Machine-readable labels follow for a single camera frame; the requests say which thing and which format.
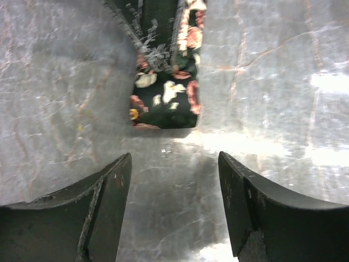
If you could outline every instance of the white flower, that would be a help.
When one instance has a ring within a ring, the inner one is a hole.
[[[206,10],[207,6],[203,0],[186,0],[190,10]]]
[[[161,103],[160,98],[161,98],[160,94],[157,94],[155,97],[153,97],[153,106],[160,105],[160,103]]]
[[[195,59],[195,65],[196,67],[198,67],[198,65],[200,64],[200,56],[198,54],[194,54],[194,59]]]
[[[136,77],[137,77],[136,86],[138,88],[145,88],[154,84],[157,80],[158,75],[138,73]]]
[[[172,103],[170,109],[176,110],[178,105],[179,105],[179,103],[176,103],[176,102]]]
[[[175,82],[167,81],[164,83],[164,104],[168,104],[171,99],[177,97],[177,93],[183,93],[185,90],[186,89],[182,84],[175,85]]]

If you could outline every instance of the black floral cloth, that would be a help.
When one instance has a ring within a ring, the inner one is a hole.
[[[130,97],[133,126],[136,129],[195,127],[202,107],[197,73],[207,2],[127,2],[135,19],[131,21],[132,16],[126,9],[119,9],[116,13],[122,21],[129,23],[123,23],[124,29],[139,51],[136,80]],[[106,3],[111,3],[109,7],[114,10],[113,4],[123,6],[126,2],[107,0]],[[141,38],[150,21],[153,27],[148,30],[148,37]]]

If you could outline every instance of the marble surface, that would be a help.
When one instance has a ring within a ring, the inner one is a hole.
[[[193,130],[137,132],[136,52],[98,0],[0,3],[0,204],[133,157],[117,261],[237,261],[217,157],[349,204],[349,2],[210,1]]]

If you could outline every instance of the floral fabric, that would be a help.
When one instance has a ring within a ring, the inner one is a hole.
[[[172,73],[156,72],[139,53],[130,97],[130,118],[137,129],[193,128],[201,104],[197,79],[206,1],[187,0],[177,37]]]

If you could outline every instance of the gray table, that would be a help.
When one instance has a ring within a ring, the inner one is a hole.
[[[0,204],[31,201],[130,152],[117,261],[234,261],[223,150],[349,204],[349,2],[210,1],[196,129],[137,132],[136,52],[99,0],[0,3]]]

